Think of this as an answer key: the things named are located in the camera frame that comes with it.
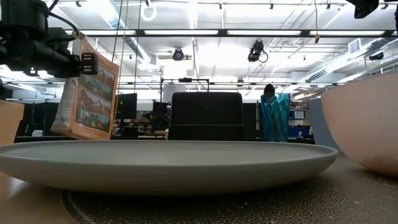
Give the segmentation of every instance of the table surface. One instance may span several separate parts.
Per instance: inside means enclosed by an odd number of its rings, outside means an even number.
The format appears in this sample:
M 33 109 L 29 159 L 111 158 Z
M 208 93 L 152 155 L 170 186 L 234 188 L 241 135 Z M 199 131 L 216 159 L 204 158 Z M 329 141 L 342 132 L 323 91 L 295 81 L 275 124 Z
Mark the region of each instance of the table surface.
M 397 209 L 398 179 L 368 171 L 342 154 L 331 167 L 311 179 L 274 189 L 212 197 L 61 194 L 0 174 L 0 223 L 7 224 L 66 224 L 72 219 L 78 224 L 396 224 Z

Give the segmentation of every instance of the bowl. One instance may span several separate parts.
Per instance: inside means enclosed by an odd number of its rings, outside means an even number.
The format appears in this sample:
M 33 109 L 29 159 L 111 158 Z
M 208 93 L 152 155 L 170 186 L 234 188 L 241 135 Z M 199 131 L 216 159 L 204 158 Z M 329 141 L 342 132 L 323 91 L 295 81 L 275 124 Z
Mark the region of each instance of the bowl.
M 321 96 L 331 135 L 358 164 L 398 176 L 398 73 L 351 82 Z

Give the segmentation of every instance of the air duct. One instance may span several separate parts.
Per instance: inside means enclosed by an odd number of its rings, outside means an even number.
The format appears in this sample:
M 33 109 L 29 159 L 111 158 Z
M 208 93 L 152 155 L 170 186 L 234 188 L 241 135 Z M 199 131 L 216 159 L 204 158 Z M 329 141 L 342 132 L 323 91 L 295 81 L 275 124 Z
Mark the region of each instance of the air duct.
M 349 44 L 349 49 L 343 53 L 327 60 L 323 65 L 309 71 L 301 82 L 312 82 L 317 78 L 330 74 L 338 69 L 341 69 L 359 58 L 369 57 L 378 54 L 384 49 L 384 46 L 391 44 L 396 38 L 378 38 L 372 41 L 365 39 L 356 39 Z
M 100 16 L 113 29 L 119 29 L 119 30 L 127 29 L 124 19 L 120 18 L 119 21 L 119 12 L 116 9 L 116 5 L 113 0 L 100 0 L 99 2 L 96 1 L 93 2 L 93 6 L 98 10 Z M 132 49 L 133 52 L 137 52 L 137 56 L 141 60 L 147 63 L 151 63 L 152 57 L 137 43 L 136 39 L 132 37 L 124 37 L 122 39 Z

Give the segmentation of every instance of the ceiling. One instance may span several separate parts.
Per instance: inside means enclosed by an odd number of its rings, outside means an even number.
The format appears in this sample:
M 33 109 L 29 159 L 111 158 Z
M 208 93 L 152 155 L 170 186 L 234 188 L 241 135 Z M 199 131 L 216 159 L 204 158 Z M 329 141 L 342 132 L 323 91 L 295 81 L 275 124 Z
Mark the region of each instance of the ceiling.
M 109 0 L 80 1 L 81 7 L 77 7 L 75 1 L 60 0 L 53 12 L 73 22 L 80 29 L 110 29 L 104 19 L 105 14 L 111 10 L 104 3 L 107 1 Z M 145 21 L 140 16 L 140 11 L 144 12 L 146 17 L 150 17 L 153 13 L 151 8 L 144 10 L 145 1 L 113 1 L 116 11 L 119 12 L 121 9 L 121 18 L 126 21 L 128 29 L 315 30 L 316 21 L 320 30 L 396 28 L 394 19 L 396 5 L 381 9 L 384 3 L 368 17 L 356 20 L 353 16 L 354 7 L 343 0 L 331 0 L 329 9 L 326 8 L 327 0 L 318 0 L 317 12 L 312 0 L 273 0 L 273 9 L 270 9 L 270 1 L 260 0 L 194 0 L 193 2 L 152 0 L 150 6 L 156 7 L 156 15 L 153 20 Z M 49 26 L 70 29 L 67 24 L 52 17 L 49 18 Z M 247 60 L 249 49 L 256 40 L 262 40 L 266 46 L 269 59 L 265 64 L 249 63 Z M 129 80 L 129 77 L 137 73 L 138 80 L 146 82 L 160 80 L 162 72 L 165 78 L 181 78 L 181 75 L 197 76 L 210 78 L 214 82 L 220 80 L 235 82 L 237 78 L 245 78 L 248 82 L 269 82 L 273 79 L 278 82 L 291 82 L 295 73 L 305 73 L 321 66 L 328 59 L 347 50 L 348 44 L 354 39 L 321 37 L 317 44 L 314 43 L 314 39 L 308 38 L 257 37 L 196 37 L 194 41 L 191 37 L 140 37 L 137 41 L 148 54 L 157 56 L 155 65 L 164 67 L 164 70 L 136 67 L 134 51 L 126 44 L 123 45 L 121 38 L 116 40 L 115 51 L 113 50 L 115 38 L 101 37 L 97 42 L 95 38 L 90 39 L 91 44 L 95 45 L 102 54 L 109 57 L 114 52 L 119 61 L 123 56 L 122 80 Z M 396 44 L 392 44 L 385 51 L 390 59 L 395 57 L 395 46 Z M 195 49 L 195 60 L 174 62 L 170 59 L 170 54 L 176 48 L 181 48 L 186 55 L 193 55 Z M 335 73 L 342 73 L 346 77 L 382 63 L 364 61 L 365 59 L 357 60 Z

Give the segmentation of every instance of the wooden table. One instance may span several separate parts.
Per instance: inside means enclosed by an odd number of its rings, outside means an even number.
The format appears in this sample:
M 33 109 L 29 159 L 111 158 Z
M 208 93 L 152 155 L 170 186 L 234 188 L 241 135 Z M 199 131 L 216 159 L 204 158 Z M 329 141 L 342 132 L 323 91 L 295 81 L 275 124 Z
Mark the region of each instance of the wooden table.
M 0 224 L 69 224 L 60 191 L 0 173 Z

